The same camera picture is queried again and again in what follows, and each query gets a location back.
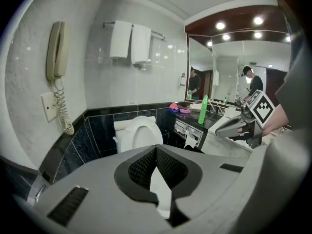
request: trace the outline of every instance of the white towel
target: white towel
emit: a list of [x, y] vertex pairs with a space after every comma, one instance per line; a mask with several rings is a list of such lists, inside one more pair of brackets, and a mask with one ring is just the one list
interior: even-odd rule
[[151, 29], [135, 24], [132, 30], [131, 61], [133, 64], [144, 65], [150, 52]]
[[213, 86], [219, 86], [219, 72], [214, 69]]
[[132, 23], [126, 21], [116, 21], [111, 39], [111, 58], [127, 58]]

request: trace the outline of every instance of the white wall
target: white wall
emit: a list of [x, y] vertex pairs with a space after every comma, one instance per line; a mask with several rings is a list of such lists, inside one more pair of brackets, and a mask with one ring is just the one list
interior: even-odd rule
[[[68, 112], [74, 121], [86, 110], [84, 57], [89, 29], [100, 1], [34, 0], [15, 31], [5, 71], [7, 110], [18, 141], [36, 168], [62, 134], [58, 118], [47, 123], [40, 99], [41, 94], [50, 91], [45, 62], [52, 24], [62, 20], [71, 28], [63, 84]], [[1, 155], [17, 161], [12, 155]]]
[[[237, 58], [217, 58], [216, 68], [219, 72], [219, 86], [214, 86], [215, 89], [213, 99], [224, 100], [224, 97], [226, 97], [228, 98], [228, 101], [234, 102], [236, 91]], [[229, 88], [232, 88], [230, 96], [227, 94]]]
[[[151, 62], [144, 69], [131, 64], [130, 51], [125, 60], [110, 59], [113, 26], [102, 28], [102, 23], [115, 20], [141, 24], [166, 35], [162, 41], [152, 34]], [[179, 86], [179, 81], [186, 71], [187, 46], [182, 23], [137, 2], [102, 1], [90, 30], [85, 61], [88, 109], [127, 105], [129, 100], [138, 104], [184, 100], [185, 87]]]

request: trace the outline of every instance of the telephone handset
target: telephone handset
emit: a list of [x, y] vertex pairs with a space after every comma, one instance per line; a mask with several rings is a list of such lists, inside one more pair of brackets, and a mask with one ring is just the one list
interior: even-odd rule
[[61, 21], [53, 24], [47, 56], [47, 78], [50, 81], [66, 74], [69, 34], [68, 24]]
[[[69, 25], [65, 22], [58, 21], [53, 24], [48, 46], [46, 76], [56, 88], [56, 91], [53, 90], [53, 93], [58, 100], [58, 115], [62, 129], [65, 133], [73, 135], [75, 131], [68, 116], [64, 87], [61, 80], [61, 77], [66, 74], [67, 68], [70, 40], [69, 31]], [[56, 79], [60, 79], [61, 89], [56, 86]]]

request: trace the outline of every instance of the wooden ceiling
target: wooden ceiling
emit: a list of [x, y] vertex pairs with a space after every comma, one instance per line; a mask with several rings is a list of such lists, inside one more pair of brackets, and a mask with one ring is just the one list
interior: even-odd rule
[[[264, 20], [261, 25], [254, 24], [254, 18], [257, 16]], [[222, 30], [215, 27], [220, 21], [226, 24]], [[272, 5], [254, 5], [221, 11], [185, 26], [187, 34], [205, 36], [242, 30], [269, 30], [288, 33], [282, 11], [278, 6]]]

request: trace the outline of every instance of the black tile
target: black tile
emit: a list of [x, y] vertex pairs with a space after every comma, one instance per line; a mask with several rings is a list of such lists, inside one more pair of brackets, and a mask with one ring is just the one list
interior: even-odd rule
[[178, 136], [175, 133], [169, 133], [168, 145], [176, 146], [177, 137]]
[[137, 117], [137, 112], [116, 114], [114, 115], [114, 121], [129, 120], [129, 119], [134, 119], [136, 117]]
[[113, 115], [97, 116], [88, 118], [93, 136], [100, 151], [116, 148], [113, 140], [115, 136]]
[[99, 158], [97, 156], [98, 151], [94, 150], [84, 124], [79, 128], [73, 138], [73, 144], [85, 163]]
[[108, 157], [108, 156], [117, 154], [117, 149], [101, 151], [100, 153], [101, 153], [102, 157]]
[[138, 111], [137, 116], [146, 116], [146, 117], [155, 116], [155, 118], [156, 118], [157, 117], [157, 111], [156, 111], [156, 109]]
[[110, 108], [88, 110], [83, 116], [87, 118], [89, 116], [112, 115], [112, 114], [128, 113], [128, 112], [136, 112], [136, 111], [137, 111], [137, 105], [123, 106], [123, 107], [110, 107]]
[[71, 143], [59, 165], [54, 182], [57, 182], [65, 176], [69, 175], [83, 164], [84, 163], [77, 153], [73, 143]]
[[27, 200], [31, 185], [35, 181], [37, 174], [32, 174], [1, 161], [1, 174], [5, 174], [9, 190], [12, 194], [18, 195]]
[[183, 148], [185, 145], [185, 139], [177, 135], [176, 147]]
[[93, 133], [92, 133], [92, 129], [91, 129], [91, 126], [90, 126], [89, 118], [84, 122], [84, 125], [86, 127], [87, 134], [88, 134], [89, 140], [91, 141], [92, 147], [93, 147], [93, 149], [95, 150], [95, 152], [97, 154], [97, 157], [101, 158], [101, 154], [99, 153], [96, 141], [95, 141], [95, 139], [93, 137]]
[[157, 118], [156, 118], [156, 124], [159, 127], [161, 134], [167, 134], [169, 131], [166, 127], [166, 108], [157, 109]]
[[156, 103], [156, 104], [143, 104], [138, 106], [138, 110], [151, 110], [151, 109], [158, 109], [158, 108], [165, 108], [169, 107], [172, 102], [166, 102], [166, 103]]
[[163, 144], [168, 144], [169, 133], [162, 136]]

